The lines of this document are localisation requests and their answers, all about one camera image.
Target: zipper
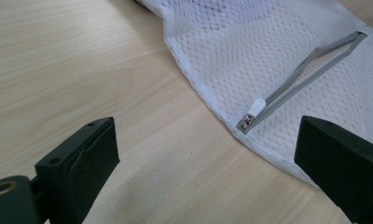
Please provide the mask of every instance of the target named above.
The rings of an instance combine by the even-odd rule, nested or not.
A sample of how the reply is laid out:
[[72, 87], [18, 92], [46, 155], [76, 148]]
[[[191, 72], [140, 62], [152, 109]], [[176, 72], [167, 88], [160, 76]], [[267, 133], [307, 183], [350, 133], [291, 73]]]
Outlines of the zipper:
[[[241, 119], [236, 128], [242, 131], [244, 134], [254, 128], [262, 120], [270, 116], [277, 108], [279, 108], [283, 103], [285, 103], [289, 98], [295, 95], [298, 91], [305, 88], [307, 85], [312, 83], [315, 79], [323, 75], [330, 68], [335, 66], [337, 63], [341, 62], [347, 56], [349, 56], [352, 51], [367, 37], [366, 34], [355, 32], [352, 33], [338, 41], [335, 41], [325, 47], [315, 49], [298, 67], [295, 69], [294, 73], [280, 86], [274, 93], [272, 93], [266, 100], [256, 99], [247, 111], [247, 114]], [[317, 55], [323, 55], [327, 52], [336, 49], [342, 45], [351, 43], [350, 46], [344, 50], [340, 55], [336, 56], [329, 63], [319, 68], [309, 77], [300, 81], [294, 87], [290, 88], [298, 77], [303, 73], [308, 63], [313, 59], [317, 58]]]

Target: light wood tabletop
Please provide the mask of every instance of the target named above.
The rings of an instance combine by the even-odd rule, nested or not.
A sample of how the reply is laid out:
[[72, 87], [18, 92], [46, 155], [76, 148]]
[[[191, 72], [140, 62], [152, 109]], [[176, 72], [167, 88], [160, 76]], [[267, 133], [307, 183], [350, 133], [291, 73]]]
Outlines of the light wood tabletop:
[[[342, 0], [373, 26], [373, 0]], [[0, 178], [114, 117], [120, 164], [84, 223], [350, 223], [232, 137], [132, 0], [0, 1]]]

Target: white zipper pull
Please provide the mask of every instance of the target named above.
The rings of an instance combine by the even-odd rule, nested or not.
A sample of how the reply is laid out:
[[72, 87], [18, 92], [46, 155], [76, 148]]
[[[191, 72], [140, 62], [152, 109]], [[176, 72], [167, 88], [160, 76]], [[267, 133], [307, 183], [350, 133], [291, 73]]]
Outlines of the white zipper pull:
[[245, 115], [244, 119], [239, 121], [237, 125], [237, 129], [240, 131], [244, 131], [250, 126], [253, 119], [255, 119], [263, 109], [266, 107], [266, 101], [264, 99], [256, 99], [254, 100], [253, 104], [248, 109], [247, 114]]

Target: mesh bag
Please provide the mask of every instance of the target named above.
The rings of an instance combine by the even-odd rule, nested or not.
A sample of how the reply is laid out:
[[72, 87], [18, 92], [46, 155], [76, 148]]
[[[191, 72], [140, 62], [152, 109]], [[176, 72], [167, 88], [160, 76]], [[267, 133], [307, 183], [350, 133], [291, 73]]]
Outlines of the mesh bag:
[[[164, 20], [165, 40], [192, 87], [255, 153], [304, 181], [294, 163], [302, 115], [327, 119], [373, 142], [373, 29], [332, 0], [142, 0]], [[353, 51], [298, 90], [248, 133], [237, 129], [316, 49], [355, 33]], [[290, 86], [349, 48], [311, 60]]]

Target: wood surface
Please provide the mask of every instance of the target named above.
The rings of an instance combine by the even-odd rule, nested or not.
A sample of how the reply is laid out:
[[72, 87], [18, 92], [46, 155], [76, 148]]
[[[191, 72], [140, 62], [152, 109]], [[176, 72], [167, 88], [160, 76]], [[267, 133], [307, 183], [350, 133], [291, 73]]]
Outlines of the wood surface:
[[[373, 26], [373, 0], [341, 1]], [[84, 223], [350, 223], [235, 140], [132, 0], [0, 1], [0, 178], [112, 116], [120, 164]]]

